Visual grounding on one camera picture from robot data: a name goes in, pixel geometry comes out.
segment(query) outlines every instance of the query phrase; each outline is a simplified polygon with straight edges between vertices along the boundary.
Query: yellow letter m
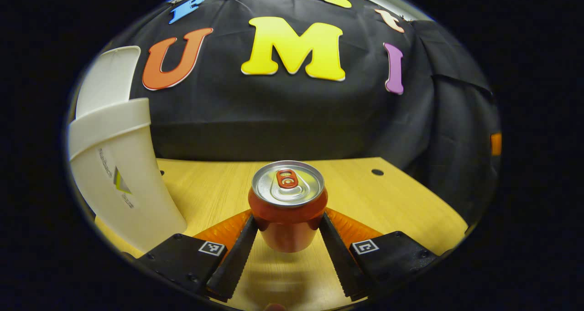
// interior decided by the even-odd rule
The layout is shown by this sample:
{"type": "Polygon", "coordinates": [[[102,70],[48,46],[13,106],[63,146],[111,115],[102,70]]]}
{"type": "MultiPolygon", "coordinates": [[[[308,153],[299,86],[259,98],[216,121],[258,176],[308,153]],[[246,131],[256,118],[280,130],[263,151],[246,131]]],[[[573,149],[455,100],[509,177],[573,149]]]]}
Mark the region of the yellow letter m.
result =
{"type": "Polygon", "coordinates": [[[246,75],[272,75],[278,71],[278,64],[271,59],[272,46],[288,73],[296,74],[309,52],[313,59],[306,66],[306,74],[311,78],[343,81],[344,70],[340,68],[339,36],[343,31],[336,26],[316,22],[302,36],[280,17],[257,17],[250,20],[256,27],[254,46],[250,60],[241,65],[246,75]]]}

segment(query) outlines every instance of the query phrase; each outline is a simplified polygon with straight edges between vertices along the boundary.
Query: table surface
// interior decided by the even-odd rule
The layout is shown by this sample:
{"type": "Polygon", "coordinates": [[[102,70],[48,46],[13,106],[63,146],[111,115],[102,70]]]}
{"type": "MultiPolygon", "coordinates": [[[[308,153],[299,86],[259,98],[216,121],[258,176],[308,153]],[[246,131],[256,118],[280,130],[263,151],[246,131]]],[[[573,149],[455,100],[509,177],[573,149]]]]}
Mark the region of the table surface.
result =
{"type": "MultiPolygon", "coordinates": [[[[194,236],[249,209],[247,196],[255,172],[266,161],[216,162],[158,159],[168,191],[194,236]]],[[[467,224],[448,204],[384,159],[305,161],[325,178],[328,207],[383,234],[400,230],[441,255],[464,237],[467,224]],[[371,170],[384,172],[382,176],[371,170]]],[[[142,252],[119,238],[96,217],[96,225],[121,251],[142,252]]],[[[298,253],[270,249],[257,232],[233,298],[227,303],[243,310],[263,310],[280,303],[289,311],[326,310],[352,303],[344,296],[323,238],[298,253]]]]}

